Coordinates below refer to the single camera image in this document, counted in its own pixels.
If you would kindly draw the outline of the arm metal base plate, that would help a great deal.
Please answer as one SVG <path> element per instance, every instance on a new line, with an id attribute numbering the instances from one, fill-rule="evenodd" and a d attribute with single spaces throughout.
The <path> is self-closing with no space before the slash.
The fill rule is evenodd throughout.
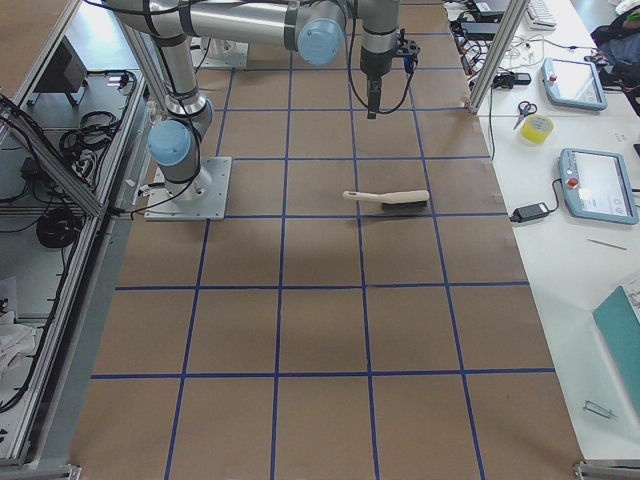
<path id="1" fill-rule="evenodd" d="M 157 167 L 154 181 L 162 182 L 163 186 L 151 190 L 151 207 L 144 211 L 144 218 L 148 221 L 223 220 L 231 168 L 231 157 L 202 158 L 199 175 L 184 193 L 172 199 L 171 193 L 179 193 L 182 186 L 166 183 Z"/>
<path id="2" fill-rule="evenodd" d="M 192 63 L 199 69 L 245 69 L 249 44 L 211 38 L 191 40 Z"/>

